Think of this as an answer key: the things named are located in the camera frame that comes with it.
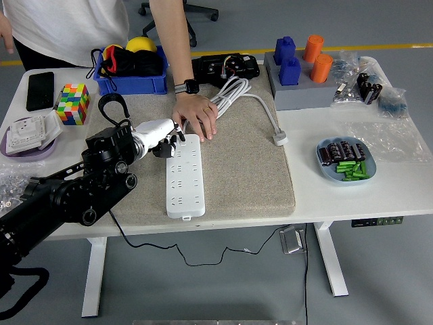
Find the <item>black wire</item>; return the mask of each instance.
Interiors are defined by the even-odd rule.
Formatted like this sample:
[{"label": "black wire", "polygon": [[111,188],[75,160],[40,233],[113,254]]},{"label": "black wire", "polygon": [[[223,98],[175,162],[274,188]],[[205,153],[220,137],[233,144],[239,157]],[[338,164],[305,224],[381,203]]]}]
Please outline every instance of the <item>black wire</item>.
[{"label": "black wire", "polygon": [[308,224],[305,224],[305,232],[304,232],[304,239],[305,239],[305,274],[304,274],[304,304],[305,304],[305,325],[309,325],[309,311],[306,306],[306,276],[309,271],[309,246],[306,243],[306,229],[308,227]]},{"label": "black wire", "polygon": [[0,312],[0,320],[8,320],[14,317],[19,311],[21,311],[27,304],[41,291],[44,286],[48,283],[49,272],[42,267],[34,268],[18,268],[15,266],[10,267],[9,274],[15,276],[38,276],[39,279],[27,289],[27,291],[18,299],[16,304],[6,311]]},{"label": "black wire", "polygon": [[159,248],[159,249],[170,249],[170,248],[175,248],[175,247],[176,247],[177,251],[178,251],[179,254],[182,256],[183,261],[185,262],[185,264],[188,265],[188,266],[190,266],[190,267],[195,267],[195,266],[204,266],[204,265],[212,265],[212,266],[213,266],[213,265],[218,265],[218,264],[220,264],[220,263],[223,261],[224,254],[225,254],[226,251],[232,251],[232,252],[238,252],[238,253],[247,253],[247,254],[251,254],[251,255],[257,255],[257,254],[259,254],[259,252],[262,251],[262,248],[263,248],[263,247],[266,245],[266,243],[267,243],[267,242],[272,238],[272,236],[275,234],[275,232],[276,232],[277,230],[280,230],[280,229],[282,229],[282,228],[286,228],[286,227],[288,226],[288,225],[284,225],[284,226],[282,226],[282,227],[278,227],[277,229],[275,229],[275,230],[272,232],[272,234],[268,237],[268,239],[265,240],[265,242],[264,242],[263,245],[260,247],[260,249],[259,249],[257,252],[255,252],[255,253],[250,252],[250,251],[246,251],[246,250],[243,250],[243,249],[241,250],[241,249],[232,249],[232,248],[229,248],[229,247],[225,247],[225,249],[224,249],[224,251],[223,251],[223,254],[221,254],[221,258],[220,258],[220,260],[219,260],[218,263],[189,264],[189,263],[187,262],[187,259],[186,259],[185,255],[181,252],[181,249],[179,248],[179,246],[178,246],[177,244],[174,244],[174,245],[171,245],[171,246],[166,246],[166,247],[158,246],[158,245],[155,245],[155,244],[151,244],[151,243],[149,243],[149,242],[144,242],[143,244],[139,244],[139,245],[134,245],[134,244],[132,244],[132,243],[128,240],[127,236],[124,234],[123,229],[122,229],[122,227],[120,226],[119,222],[117,221],[116,217],[114,216],[113,212],[112,212],[111,210],[109,210],[108,212],[110,213],[111,218],[113,218],[114,223],[117,225],[117,228],[119,228],[120,233],[122,234],[123,238],[125,239],[125,241],[128,243],[129,246],[131,246],[131,247],[133,247],[133,248],[139,248],[139,247],[143,247],[143,246],[152,246],[152,247]]}]

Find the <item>power plug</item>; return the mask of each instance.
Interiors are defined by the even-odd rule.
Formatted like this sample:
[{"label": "power plug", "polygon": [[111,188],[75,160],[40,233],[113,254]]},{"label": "power plug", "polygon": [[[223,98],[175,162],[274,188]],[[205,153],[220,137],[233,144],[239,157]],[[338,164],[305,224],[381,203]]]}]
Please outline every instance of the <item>power plug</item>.
[{"label": "power plug", "polygon": [[273,141],[277,147],[280,147],[289,142],[287,135],[284,131],[279,130],[274,136]]}]

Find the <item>rubik's cube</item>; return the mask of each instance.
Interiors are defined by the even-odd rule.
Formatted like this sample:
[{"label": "rubik's cube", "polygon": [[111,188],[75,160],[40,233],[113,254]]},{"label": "rubik's cube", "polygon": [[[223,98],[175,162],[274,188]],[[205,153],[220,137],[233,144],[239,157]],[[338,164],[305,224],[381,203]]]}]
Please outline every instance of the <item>rubik's cube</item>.
[{"label": "rubik's cube", "polygon": [[66,84],[59,95],[57,114],[65,125],[83,125],[90,96],[84,83]]}]

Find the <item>black cable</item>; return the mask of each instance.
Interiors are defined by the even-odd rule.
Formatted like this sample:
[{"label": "black cable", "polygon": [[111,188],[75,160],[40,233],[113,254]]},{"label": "black cable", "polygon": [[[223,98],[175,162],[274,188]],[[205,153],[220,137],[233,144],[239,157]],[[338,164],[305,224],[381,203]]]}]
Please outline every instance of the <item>black cable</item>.
[{"label": "black cable", "polygon": [[251,251],[247,251],[247,250],[245,250],[245,249],[242,249],[242,250],[241,250],[241,249],[232,249],[232,248],[229,248],[229,247],[225,247],[225,249],[224,249],[224,251],[223,251],[223,254],[221,255],[221,258],[220,258],[220,260],[219,260],[218,263],[189,264],[189,263],[187,262],[187,259],[186,259],[185,255],[181,252],[181,249],[179,248],[179,246],[178,246],[177,244],[174,244],[174,245],[171,245],[171,246],[166,246],[166,247],[158,246],[158,245],[155,245],[155,244],[151,244],[151,243],[149,243],[149,242],[144,242],[143,244],[139,244],[139,245],[134,245],[134,244],[132,244],[132,243],[128,240],[128,238],[126,237],[126,235],[124,234],[123,229],[122,229],[122,227],[120,226],[119,222],[117,221],[116,217],[114,216],[113,212],[112,212],[111,210],[109,210],[108,212],[110,213],[111,218],[113,218],[114,223],[117,225],[117,228],[120,230],[120,233],[122,234],[123,238],[125,239],[125,241],[128,243],[129,246],[131,246],[131,247],[133,247],[133,248],[139,248],[139,247],[143,247],[143,246],[152,246],[152,247],[159,248],[159,249],[170,249],[170,248],[175,248],[175,247],[176,247],[177,251],[178,251],[179,254],[182,256],[183,261],[185,262],[185,264],[188,265],[188,266],[190,266],[190,267],[195,267],[195,266],[204,266],[204,265],[212,265],[212,266],[214,266],[214,265],[218,265],[218,264],[220,264],[220,263],[223,261],[224,254],[225,254],[226,251],[232,251],[232,252],[238,252],[238,253],[247,253],[247,254],[251,254],[251,255],[257,255],[257,254],[259,254],[259,252],[262,251],[262,248],[263,248],[263,247],[266,245],[266,243],[267,243],[267,242],[272,238],[272,236],[275,234],[275,232],[276,232],[277,230],[280,230],[280,229],[282,229],[282,228],[286,228],[286,227],[288,226],[288,225],[284,225],[284,226],[282,226],[282,227],[278,227],[277,229],[275,229],[275,230],[272,232],[272,234],[268,237],[268,239],[265,240],[265,242],[264,242],[263,245],[260,247],[260,249],[259,249],[257,252],[255,252],[255,253],[253,253],[253,252],[251,252]]},{"label": "black cable", "polygon": [[90,56],[92,59],[92,67],[90,71],[86,74],[86,79],[90,79],[93,73],[95,72],[95,68],[97,64],[97,60],[95,59],[95,52],[99,52],[100,54],[102,54],[102,51],[100,49],[92,49],[92,51],[90,52]]},{"label": "black cable", "polygon": [[114,126],[119,127],[120,123],[117,123],[115,120],[112,120],[110,117],[108,117],[108,115],[106,114],[104,108],[106,106],[106,104],[110,103],[110,102],[118,102],[122,108],[123,108],[123,113],[124,116],[126,118],[130,118],[130,114],[128,111],[128,106],[127,103],[125,102],[124,98],[122,97],[122,95],[120,95],[119,93],[106,93],[104,96],[102,96],[98,103],[97,103],[97,107],[99,108],[99,111],[101,112],[102,116],[109,122],[111,122]]},{"label": "black cable", "polygon": [[309,325],[309,312],[308,308],[306,306],[306,276],[309,271],[309,246],[306,243],[306,229],[308,227],[308,224],[305,224],[305,232],[304,232],[304,239],[305,239],[305,274],[304,274],[304,304],[305,304],[305,325]]},{"label": "black cable", "polygon": [[49,278],[49,272],[42,268],[30,268],[20,269],[12,266],[9,269],[9,273],[15,276],[38,276],[39,279],[29,288],[27,291],[18,299],[17,303],[6,311],[0,312],[0,320],[7,320],[14,317],[19,311],[21,311],[26,305],[38,294],[39,291],[47,284]]}]

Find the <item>gray felt mat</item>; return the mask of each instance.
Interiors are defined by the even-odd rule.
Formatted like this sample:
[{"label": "gray felt mat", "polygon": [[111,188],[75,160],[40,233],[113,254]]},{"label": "gray felt mat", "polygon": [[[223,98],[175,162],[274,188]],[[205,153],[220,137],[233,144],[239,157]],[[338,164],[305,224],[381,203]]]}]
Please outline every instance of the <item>gray felt mat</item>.
[{"label": "gray felt mat", "polygon": [[[262,66],[260,69],[260,76],[250,81],[249,93],[260,96],[275,116],[269,80],[265,69]],[[170,69],[167,75],[166,95],[124,96],[134,125],[171,117],[175,95]],[[200,94],[212,98],[218,91],[211,85],[202,85]],[[88,136],[111,126],[97,105],[93,107]],[[116,121],[124,118],[119,103],[107,104],[105,111]],[[213,140],[201,146],[206,213],[193,220],[272,218],[292,213],[295,199],[286,156],[283,148],[273,143],[272,124],[258,100],[253,97],[236,100],[218,119],[217,130]],[[121,224],[181,223],[166,213],[166,161],[147,154],[129,170],[136,174],[139,183],[112,209]],[[110,218],[98,222],[111,224]]]}]

